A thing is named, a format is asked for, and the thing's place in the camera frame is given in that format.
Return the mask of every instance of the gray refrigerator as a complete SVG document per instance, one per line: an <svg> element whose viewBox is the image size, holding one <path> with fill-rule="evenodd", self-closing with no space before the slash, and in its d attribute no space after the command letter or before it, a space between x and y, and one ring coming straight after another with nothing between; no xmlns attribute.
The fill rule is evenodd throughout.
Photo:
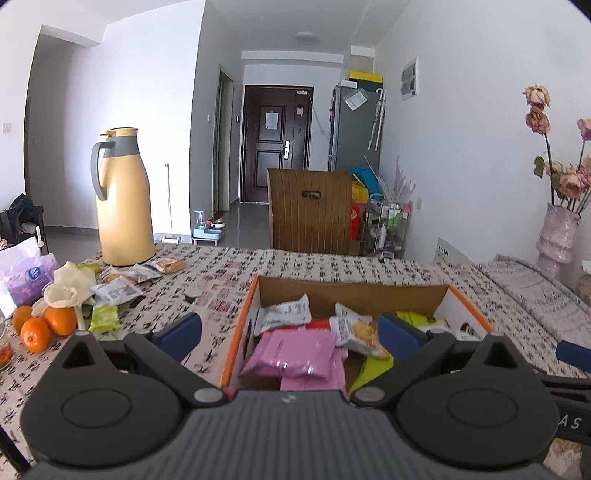
<svg viewBox="0 0 591 480"><path fill-rule="evenodd" d="M345 103L345 96L353 91L355 89L340 85L337 85L333 90L329 171L347 171L354 167L366 167L367 163L363 159L365 155L372 168L377 172L381 139L378 143L378 151L375 151L375 137L371 150L368 150L368 144L374 125L379 93L367 92L368 101L353 111Z"/></svg>

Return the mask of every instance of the orange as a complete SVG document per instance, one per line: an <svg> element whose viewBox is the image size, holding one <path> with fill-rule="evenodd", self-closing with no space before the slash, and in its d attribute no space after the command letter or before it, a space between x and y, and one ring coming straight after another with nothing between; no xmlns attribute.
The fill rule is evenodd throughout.
<svg viewBox="0 0 591 480"><path fill-rule="evenodd" d="M78 325L76 312L73 308L55 309L54 307L47 307L43 318L45 318L53 333L62 337L71 335L76 330L76 325Z"/></svg>
<svg viewBox="0 0 591 480"><path fill-rule="evenodd" d="M17 308L12 314L12 327L19 335L21 333L22 324L32 316L31 310L32 309L29 305L23 305Z"/></svg>
<svg viewBox="0 0 591 480"><path fill-rule="evenodd" d="M48 347L49 340L51 340L51 332L44 320L33 317L23 324L21 342L30 352L42 352Z"/></svg>

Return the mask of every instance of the vase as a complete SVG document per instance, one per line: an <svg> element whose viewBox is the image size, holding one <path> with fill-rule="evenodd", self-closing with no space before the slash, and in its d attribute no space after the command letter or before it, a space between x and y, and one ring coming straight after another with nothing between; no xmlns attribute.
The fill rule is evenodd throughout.
<svg viewBox="0 0 591 480"><path fill-rule="evenodd" d="M563 264L573 260L573 245L581 217L566 208L548 204L544 226L540 231L537 248L540 252L536 267L551 278L556 277Z"/></svg>

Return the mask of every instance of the pink snack package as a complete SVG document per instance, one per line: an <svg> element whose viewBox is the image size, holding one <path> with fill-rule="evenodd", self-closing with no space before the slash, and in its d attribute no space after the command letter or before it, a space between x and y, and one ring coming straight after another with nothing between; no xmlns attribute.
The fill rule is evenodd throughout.
<svg viewBox="0 0 591 480"><path fill-rule="evenodd" d="M336 334L278 330L264 335L242 370L259 377L330 378Z"/></svg>
<svg viewBox="0 0 591 480"><path fill-rule="evenodd" d="M283 377L281 390L341 390L345 396L345 369L343 362L349 356L346 348L336 348L331 359L331 373L328 380L316 377Z"/></svg>

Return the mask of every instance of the table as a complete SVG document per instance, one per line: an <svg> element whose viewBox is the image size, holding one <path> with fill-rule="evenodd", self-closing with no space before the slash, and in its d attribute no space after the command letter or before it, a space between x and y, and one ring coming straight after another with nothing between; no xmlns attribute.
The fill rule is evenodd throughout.
<svg viewBox="0 0 591 480"><path fill-rule="evenodd" d="M189 244L158 244L157 258L184 260L188 267L141 285L145 298L121 309L123 328L102 334L102 339L121 339L128 332L159 330L188 312L203 321L200 345L185 366L212 381L220 377L232 339L235 321L255 275L327 282L371 282L392 285L452 284L485 315L492 326L505 332L526 359L554 375L581 377L582 373L554 356L556 340L516 302L476 267L423 264L414 261L382 261L376 258L300 254L279 250L240 250ZM20 431L20 412L27 397L67 339L55 339L41 354L29 353L14 341L15 359L0 377L0 421L21 451L31 453ZM555 442L556 471L566 466L576 452ZM14 477L5 459L0 461L0 480Z"/></svg>

